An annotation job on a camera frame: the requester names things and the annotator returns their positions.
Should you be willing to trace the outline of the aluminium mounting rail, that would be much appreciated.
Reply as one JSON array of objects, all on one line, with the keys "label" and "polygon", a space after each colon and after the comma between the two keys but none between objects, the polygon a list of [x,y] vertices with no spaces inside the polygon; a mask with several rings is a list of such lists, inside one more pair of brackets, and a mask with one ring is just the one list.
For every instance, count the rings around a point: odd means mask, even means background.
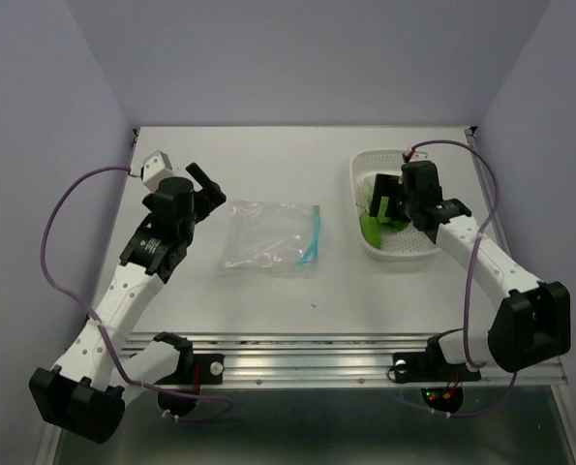
[{"label": "aluminium mounting rail", "polygon": [[[370,334],[240,334],[183,332],[133,332],[116,349],[125,372],[134,380],[157,384],[175,373],[178,355],[167,343],[154,341],[158,336],[174,336],[175,341],[192,343],[195,362],[210,366],[216,358],[222,368],[202,368],[201,384],[214,389],[297,389],[297,388],[400,388],[442,387],[454,371],[442,381],[407,380],[406,374],[388,374],[401,360],[412,362],[424,355],[429,333]],[[77,336],[53,366],[71,378],[92,378],[95,359],[105,361],[100,380],[111,386],[124,383],[104,342],[85,343]],[[566,384],[561,361],[551,358],[520,371],[516,385],[557,386]]]}]

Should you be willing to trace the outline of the fake green pepper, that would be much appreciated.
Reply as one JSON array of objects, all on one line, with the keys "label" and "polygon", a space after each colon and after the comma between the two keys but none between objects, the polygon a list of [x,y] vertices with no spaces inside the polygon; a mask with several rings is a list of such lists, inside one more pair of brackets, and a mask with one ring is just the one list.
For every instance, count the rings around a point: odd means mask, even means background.
[{"label": "fake green pepper", "polygon": [[356,204],[359,226],[364,240],[373,248],[380,250],[382,247],[382,223],[377,217],[372,217],[369,210],[360,204]]}]

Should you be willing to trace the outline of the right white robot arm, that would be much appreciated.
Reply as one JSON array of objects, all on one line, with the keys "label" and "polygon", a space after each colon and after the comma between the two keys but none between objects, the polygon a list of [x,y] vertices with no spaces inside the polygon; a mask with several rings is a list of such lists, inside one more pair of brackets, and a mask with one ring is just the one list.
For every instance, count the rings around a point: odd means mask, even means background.
[{"label": "right white robot arm", "polygon": [[421,352],[395,354],[395,382],[441,383],[453,377],[476,382],[488,364],[515,373],[569,352],[566,286],[523,269],[479,229],[461,201],[445,199],[434,163],[408,162],[398,175],[377,174],[370,213],[412,224],[454,258],[469,284],[477,284],[493,305],[477,319],[476,330],[463,323],[430,337]]}]

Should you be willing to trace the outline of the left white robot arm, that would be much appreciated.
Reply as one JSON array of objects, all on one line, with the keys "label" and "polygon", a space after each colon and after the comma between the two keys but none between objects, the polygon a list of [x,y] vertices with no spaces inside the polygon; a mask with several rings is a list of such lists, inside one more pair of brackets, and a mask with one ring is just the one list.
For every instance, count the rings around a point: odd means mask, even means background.
[{"label": "left white robot arm", "polygon": [[227,200],[221,187],[196,163],[187,176],[175,175],[157,153],[146,160],[140,179],[148,189],[148,214],[119,257],[98,306],[82,305],[88,319],[69,349],[29,381],[36,406],[47,423],[96,444],[118,428],[125,410],[145,390],[159,395],[165,417],[189,420],[202,395],[201,384],[222,380],[223,358],[195,356],[193,344],[160,332],[147,347],[121,361],[118,354],[140,316],[186,258],[197,223]]}]

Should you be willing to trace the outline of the fake green lettuce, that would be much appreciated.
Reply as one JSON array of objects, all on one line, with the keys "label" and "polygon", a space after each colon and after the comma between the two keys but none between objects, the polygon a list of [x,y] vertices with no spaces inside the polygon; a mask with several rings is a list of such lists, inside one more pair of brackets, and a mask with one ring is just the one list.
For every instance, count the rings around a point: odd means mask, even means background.
[{"label": "fake green lettuce", "polygon": [[374,196],[374,178],[372,176],[366,177],[361,185],[362,203],[359,206],[360,220],[364,221],[364,225],[368,228],[384,228],[390,230],[392,233],[399,233],[406,229],[409,225],[408,222],[400,220],[391,220],[386,215],[388,207],[388,197],[380,199],[379,210],[376,217],[370,215],[371,202]]}]

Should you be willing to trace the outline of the white perforated basket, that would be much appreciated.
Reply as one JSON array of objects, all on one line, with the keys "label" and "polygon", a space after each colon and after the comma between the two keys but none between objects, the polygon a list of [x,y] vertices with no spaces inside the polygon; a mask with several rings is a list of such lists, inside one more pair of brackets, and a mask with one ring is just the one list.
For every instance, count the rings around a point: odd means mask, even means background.
[{"label": "white perforated basket", "polygon": [[409,225],[401,232],[391,232],[382,228],[382,247],[377,250],[363,238],[359,226],[356,204],[362,203],[361,185],[366,177],[372,176],[375,182],[377,173],[400,175],[403,164],[402,150],[369,150],[356,154],[349,162],[349,185],[351,208],[356,221],[356,233],[365,253],[378,261],[410,261],[429,259],[440,251],[423,232]]}]

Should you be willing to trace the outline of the clear zip top bag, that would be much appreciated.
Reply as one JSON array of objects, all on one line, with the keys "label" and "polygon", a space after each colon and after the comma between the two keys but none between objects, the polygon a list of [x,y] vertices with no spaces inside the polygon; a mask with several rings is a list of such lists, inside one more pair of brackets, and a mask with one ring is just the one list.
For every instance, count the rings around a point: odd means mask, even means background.
[{"label": "clear zip top bag", "polygon": [[292,273],[318,262],[317,204],[234,201],[229,206],[221,267]]}]

